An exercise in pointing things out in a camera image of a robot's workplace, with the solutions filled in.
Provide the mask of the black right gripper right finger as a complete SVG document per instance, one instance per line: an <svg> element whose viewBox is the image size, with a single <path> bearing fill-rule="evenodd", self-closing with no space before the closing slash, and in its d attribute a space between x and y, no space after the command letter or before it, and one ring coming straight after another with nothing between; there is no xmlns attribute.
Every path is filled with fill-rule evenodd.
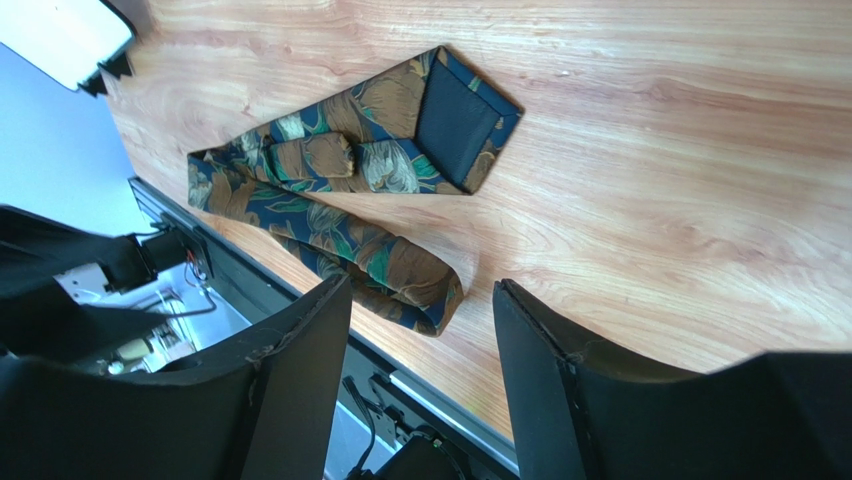
<svg viewBox="0 0 852 480"><path fill-rule="evenodd" d="M524 479L847 479L851 357L766 352L702 374L504 279L498 350Z"/></svg>

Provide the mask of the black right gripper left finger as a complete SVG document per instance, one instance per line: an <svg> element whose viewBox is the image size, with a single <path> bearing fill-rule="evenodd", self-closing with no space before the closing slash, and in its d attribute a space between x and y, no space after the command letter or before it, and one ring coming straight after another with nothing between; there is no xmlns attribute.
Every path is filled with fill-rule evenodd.
<svg viewBox="0 0 852 480"><path fill-rule="evenodd" d="M352 288L336 276L154 373L1 360L5 479L318 479Z"/></svg>

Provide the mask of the blue brown floral tie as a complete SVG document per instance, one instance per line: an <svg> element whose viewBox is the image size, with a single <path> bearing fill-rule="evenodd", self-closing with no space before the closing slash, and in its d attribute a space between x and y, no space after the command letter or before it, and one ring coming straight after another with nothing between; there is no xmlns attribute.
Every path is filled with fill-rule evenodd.
<svg viewBox="0 0 852 480"><path fill-rule="evenodd" d="M473 195L522 113L439 46L223 145L190 153L187 200L266 231L321 278L349 276L358 304L437 337L464 298L456 271L319 195Z"/></svg>

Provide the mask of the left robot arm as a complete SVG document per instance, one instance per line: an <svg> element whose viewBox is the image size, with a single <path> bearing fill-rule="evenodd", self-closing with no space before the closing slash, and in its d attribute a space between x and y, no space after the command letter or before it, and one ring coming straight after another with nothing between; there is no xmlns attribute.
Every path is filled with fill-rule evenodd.
<svg viewBox="0 0 852 480"><path fill-rule="evenodd" d="M189 231L109 237L1 208L1 353L72 364L165 325L166 313L105 304L203 252Z"/></svg>

